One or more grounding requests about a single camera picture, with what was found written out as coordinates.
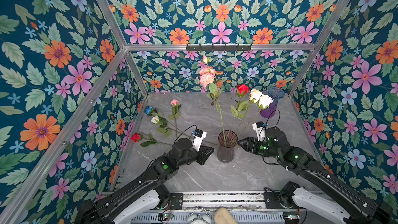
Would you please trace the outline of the smoky brown ribbed glass vase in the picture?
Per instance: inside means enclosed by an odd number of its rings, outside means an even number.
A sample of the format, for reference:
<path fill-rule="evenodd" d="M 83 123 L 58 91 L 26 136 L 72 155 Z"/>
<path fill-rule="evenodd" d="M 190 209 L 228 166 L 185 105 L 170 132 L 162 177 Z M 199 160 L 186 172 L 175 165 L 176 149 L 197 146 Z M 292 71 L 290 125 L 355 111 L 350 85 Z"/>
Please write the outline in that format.
<path fill-rule="evenodd" d="M 230 163 L 235 157 L 235 147 L 238 142 L 238 136 L 231 130 L 222 131 L 218 136 L 219 148 L 217 158 L 222 163 Z"/>

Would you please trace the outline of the cream rose stem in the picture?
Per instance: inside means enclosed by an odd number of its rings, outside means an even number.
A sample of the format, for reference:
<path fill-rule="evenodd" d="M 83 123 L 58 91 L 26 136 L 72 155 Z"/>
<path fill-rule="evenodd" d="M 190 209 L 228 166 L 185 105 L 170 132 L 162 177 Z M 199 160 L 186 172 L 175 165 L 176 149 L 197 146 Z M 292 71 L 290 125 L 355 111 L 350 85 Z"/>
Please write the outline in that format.
<path fill-rule="evenodd" d="M 262 110 L 269 108 L 269 102 L 268 97 L 257 89 L 253 89 L 250 92 L 246 88 L 240 89 L 237 91 L 237 96 L 238 101 L 231 106 L 231 113 L 234 116 L 232 126 L 235 126 L 235 123 L 239 121 L 234 131 L 239 137 Z M 249 117 L 250 111 L 254 107 L 257 108 L 257 113 L 247 123 L 245 120 Z"/>

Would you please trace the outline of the pink peony flower stem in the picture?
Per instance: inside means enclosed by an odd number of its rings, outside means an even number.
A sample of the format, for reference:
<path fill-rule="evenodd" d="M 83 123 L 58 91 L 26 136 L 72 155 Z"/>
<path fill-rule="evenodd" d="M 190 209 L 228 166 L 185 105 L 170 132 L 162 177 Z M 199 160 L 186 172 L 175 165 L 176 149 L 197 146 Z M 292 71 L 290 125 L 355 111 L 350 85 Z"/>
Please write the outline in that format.
<path fill-rule="evenodd" d="M 222 110 L 220 106 L 220 96 L 223 93 L 221 86 L 218 86 L 220 80 L 216 79 L 216 70 L 209 65 L 210 58 L 207 56 L 202 57 L 202 63 L 205 64 L 204 67 L 200 69 L 200 85 L 202 88 L 208 89 L 208 97 L 212 100 L 211 105 L 215 106 L 220 114 L 220 120 L 222 124 L 222 137 L 223 145 L 227 145 L 227 134 L 224 126 Z"/>

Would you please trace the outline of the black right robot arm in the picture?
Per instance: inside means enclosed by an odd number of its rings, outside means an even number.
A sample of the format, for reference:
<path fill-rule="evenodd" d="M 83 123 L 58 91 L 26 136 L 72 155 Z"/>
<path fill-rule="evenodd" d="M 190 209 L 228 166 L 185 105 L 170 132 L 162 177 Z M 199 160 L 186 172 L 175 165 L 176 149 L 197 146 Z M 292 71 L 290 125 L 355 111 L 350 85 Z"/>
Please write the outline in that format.
<path fill-rule="evenodd" d="M 349 187 L 308 152 L 290 145 L 279 128 L 257 128 L 256 133 L 257 137 L 240 140 L 238 145 L 261 158 L 274 158 L 277 165 L 311 182 L 331 198 L 316 196 L 290 181 L 277 193 L 282 207 L 305 208 L 336 224 L 392 223 L 389 204 L 377 203 Z"/>

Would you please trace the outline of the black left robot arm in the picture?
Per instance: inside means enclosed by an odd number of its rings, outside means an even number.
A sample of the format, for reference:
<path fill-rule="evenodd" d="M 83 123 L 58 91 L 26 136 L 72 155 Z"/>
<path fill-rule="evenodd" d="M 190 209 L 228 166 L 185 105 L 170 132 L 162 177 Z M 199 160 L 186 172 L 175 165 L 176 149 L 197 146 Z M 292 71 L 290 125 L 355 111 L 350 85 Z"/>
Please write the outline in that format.
<path fill-rule="evenodd" d="M 93 202 L 85 200 L 78 208 L 76 224 L 129 224 L 141 213 L 164 208 L 170 192 L 164 183 L 174 177 L 181 166 L 197 162 L 204 165 L 214 148 L 202 145 L 199 150 L 182 138 L 172 149 L 154 159 L 136 179 L 112 194 Z"/>

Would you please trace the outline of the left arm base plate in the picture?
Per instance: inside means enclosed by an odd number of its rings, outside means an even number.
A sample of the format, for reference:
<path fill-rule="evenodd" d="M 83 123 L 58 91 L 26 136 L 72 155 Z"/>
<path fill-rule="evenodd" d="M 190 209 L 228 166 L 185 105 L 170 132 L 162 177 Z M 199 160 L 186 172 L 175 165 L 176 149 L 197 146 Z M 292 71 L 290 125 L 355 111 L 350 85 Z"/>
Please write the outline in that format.
<path fill-rule="evenodd" d="M 184 198 L 183 193 L 179 193 L 179 192 L 171 193 L 165 197 L 164 201 L 162 202 L 161 209 L 163 209 L 163 210 L 166 210 L 166 209 L 180 210 L 180 209 L 182 209 L 183 198 Z"/>

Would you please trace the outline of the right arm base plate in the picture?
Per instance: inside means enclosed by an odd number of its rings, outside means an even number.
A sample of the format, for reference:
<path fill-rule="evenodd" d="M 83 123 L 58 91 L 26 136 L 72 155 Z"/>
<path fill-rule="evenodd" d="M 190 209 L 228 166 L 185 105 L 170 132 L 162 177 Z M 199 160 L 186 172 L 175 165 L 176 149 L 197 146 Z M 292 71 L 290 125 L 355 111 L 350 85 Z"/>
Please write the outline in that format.
<path fill-rule="evenodd" d="M 276 192 L 265 187 L 263 197 L 267 209 L 291 209 L 295 207 L 292 197 L 285 190 Z"/>

